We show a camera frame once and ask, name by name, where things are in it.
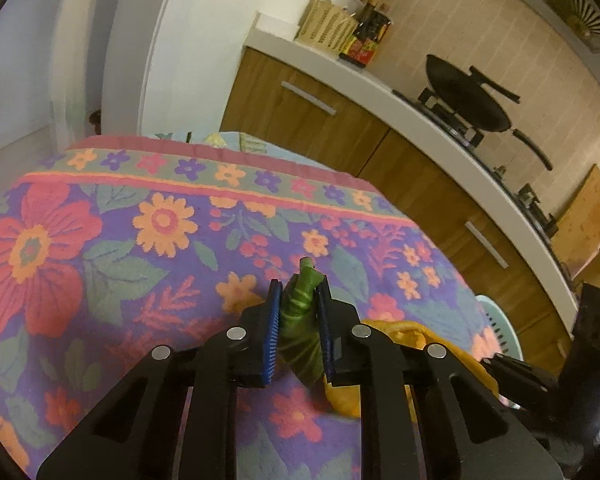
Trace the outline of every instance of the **cabinet door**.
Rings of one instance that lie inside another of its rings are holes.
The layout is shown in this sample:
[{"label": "cabinet door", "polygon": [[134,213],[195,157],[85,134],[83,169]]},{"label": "cabinet door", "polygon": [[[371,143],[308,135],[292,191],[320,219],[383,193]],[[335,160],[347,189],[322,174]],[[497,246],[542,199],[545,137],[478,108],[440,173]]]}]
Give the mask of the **cabinet door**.
[{"label": "cabinet door", "polygon": [[[568,346],[564,326],[538,330],[557,313],[538,279],[516,248],[475,201],[429,157],[403,136],[389,132],[360,173],[398,209],[407,214],[440,248],[475,294],[484,294],[507,314],[518,334],[556,348]],[[556,354],[538,354],[534,364],[555,367]]]},{"label": "cabinet door", "polygon": [[388,126],[328,86],[248,48],[221,129],[357,175]]}]

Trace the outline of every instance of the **white countertop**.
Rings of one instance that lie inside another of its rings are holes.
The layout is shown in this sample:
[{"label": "white countertop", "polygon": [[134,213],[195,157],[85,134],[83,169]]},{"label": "white countertop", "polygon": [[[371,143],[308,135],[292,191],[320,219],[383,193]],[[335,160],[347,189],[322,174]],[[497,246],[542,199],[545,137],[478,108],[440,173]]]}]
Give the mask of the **white countertop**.
[{"label": "white countertop", "polygon": [[[273,30],[274,25],[266,28]],[[571,333],[578,306],[549,249],[513,200],[464,148],[371,74],[259,28],[251,30],[245,46],[297,68],[366,108],[439,165],[513,243]]]}]

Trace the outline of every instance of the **yellow basket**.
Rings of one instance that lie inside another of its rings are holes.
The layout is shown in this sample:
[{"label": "yellow basket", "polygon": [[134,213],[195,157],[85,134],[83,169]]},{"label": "yellow basket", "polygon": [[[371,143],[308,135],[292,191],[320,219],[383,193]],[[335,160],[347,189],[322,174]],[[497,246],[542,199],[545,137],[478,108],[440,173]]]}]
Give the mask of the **yellow basket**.
[{"label": "yellow basket", "polygon": [[331,0],[312,0],[298,41],[337,56],[358,22]]}]

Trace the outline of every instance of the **metal rivet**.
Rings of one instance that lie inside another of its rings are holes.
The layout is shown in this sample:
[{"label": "metal rivet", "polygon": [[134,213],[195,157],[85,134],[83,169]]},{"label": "metal rivet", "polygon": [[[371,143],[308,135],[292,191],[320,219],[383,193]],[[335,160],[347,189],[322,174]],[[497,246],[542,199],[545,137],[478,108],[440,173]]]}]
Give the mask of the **metal rivet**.
[{"label": "metal rivet", "polygon": [[246,335],[247,331],[241,326],[234,326],[226,331],[226,336],[233,341],[240,341],[240,339],[244,339],[244,336]]},{"label": "metal rivet", "polygon": [[156,361],[162,361],[171,354],[171,349],[168,346],[160,345],[151,350],[151,357]]},{"label": "metal rivet", "polygon": [[365,338],[371,335],[371,329],[367,325],[356,325],[351,329],[351,333],[356,337]]},{"label": "metal rivet", "polygon": [[427,353],[436,359],[442,359],[446,355],[446,348],[438,343],[433,343],[427,347]]}]

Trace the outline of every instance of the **mint green basket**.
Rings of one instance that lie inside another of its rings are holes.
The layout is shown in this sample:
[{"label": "mint green basket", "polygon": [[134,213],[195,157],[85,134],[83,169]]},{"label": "mint green basket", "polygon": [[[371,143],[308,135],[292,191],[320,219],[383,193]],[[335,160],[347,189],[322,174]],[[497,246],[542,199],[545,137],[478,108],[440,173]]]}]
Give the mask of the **mint green basket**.
[{"label": "mint green basket", "polygon": [[513,330],[509,319],[507,319],[507,316],[502,309],[487,296],[480,295],[476,296],[475,299],[478,300],[489,318],[491,328],[493,328],[493,331],[498,338],[498,343],[502,351],[501,353],[513,357],[514,359],[518,359],[519,361],[523,361],[522,348],[520,348],[520,342],[518,341],[516,331]]}]

